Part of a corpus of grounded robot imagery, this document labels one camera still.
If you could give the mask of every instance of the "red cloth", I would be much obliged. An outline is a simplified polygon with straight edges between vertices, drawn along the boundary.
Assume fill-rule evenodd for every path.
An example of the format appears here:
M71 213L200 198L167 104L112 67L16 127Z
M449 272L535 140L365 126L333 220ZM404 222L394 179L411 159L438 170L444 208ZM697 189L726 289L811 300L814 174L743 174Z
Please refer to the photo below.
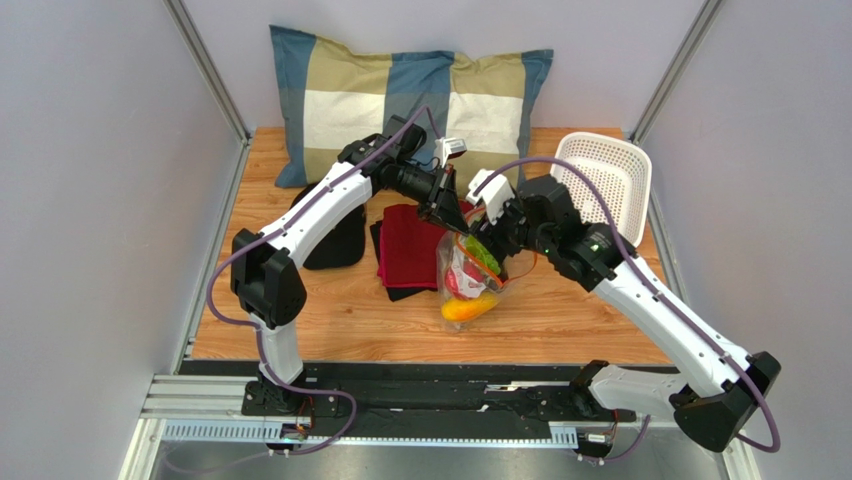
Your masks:
M471 205L462 202L462 212ZM446 230L417 218L416 205L385 208L379 236L381 258L377 275L391 288L438 288L435 251Z

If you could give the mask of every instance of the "white wall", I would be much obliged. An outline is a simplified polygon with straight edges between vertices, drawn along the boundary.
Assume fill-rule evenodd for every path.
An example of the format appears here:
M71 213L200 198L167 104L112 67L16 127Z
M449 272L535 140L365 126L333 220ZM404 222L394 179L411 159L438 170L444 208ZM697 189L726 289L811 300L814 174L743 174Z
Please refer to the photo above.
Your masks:
M0 478L118 475L238 144L160 0L0 6Z
M781 362L767 479L852 470L850 25L844 1L727 2L645 144L693 306Z
M702 0L185 0L249 128L282 126L269 25L355 52L553 48L533 126L633 129Z

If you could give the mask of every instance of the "white plastic basket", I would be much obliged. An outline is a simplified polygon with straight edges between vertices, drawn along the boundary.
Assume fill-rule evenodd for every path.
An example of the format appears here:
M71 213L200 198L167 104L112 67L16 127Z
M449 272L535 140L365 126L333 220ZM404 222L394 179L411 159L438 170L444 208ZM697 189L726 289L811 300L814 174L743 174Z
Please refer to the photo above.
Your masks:
M600 190L618 231L634 246L642 242L648 196L651 192L651 159L639 147L595 133L577 132L559 142L556 158L577 167ZM603 210L580 179L559 165L550 175L568 186L583 221L606 223Z

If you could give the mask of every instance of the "green vegetable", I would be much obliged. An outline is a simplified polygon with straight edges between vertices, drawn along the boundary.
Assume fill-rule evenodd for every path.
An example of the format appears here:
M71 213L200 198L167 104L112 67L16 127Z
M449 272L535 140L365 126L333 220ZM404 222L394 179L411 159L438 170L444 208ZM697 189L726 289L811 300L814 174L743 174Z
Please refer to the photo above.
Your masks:
M494 258L494 255L491 255L491 252L485 248L485 245L479 243L479 240L469 235L464 240L464 248L466 248L471 255L476 257L477 260L488 267L488 270L491 270L491 273L494 275L500 275L500 264L497 263L497 259Z

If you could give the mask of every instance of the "plaid pillow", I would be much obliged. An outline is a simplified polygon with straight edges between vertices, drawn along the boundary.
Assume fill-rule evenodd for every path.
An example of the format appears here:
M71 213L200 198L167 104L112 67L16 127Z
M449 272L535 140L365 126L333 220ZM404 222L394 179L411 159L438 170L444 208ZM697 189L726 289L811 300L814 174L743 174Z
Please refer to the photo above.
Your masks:
M408 118L429 105L448 137L468 151L453 162L459 194L481 168L525 156L530 113L547 78L552 50L494 55L476 61L447 51L353 54L346 46L298 30L270 26L290 163L275 184L318 182L350 142L381 132L391 115ZM434 134L414 160L428 164ZM510 180L517 183L517 170Z

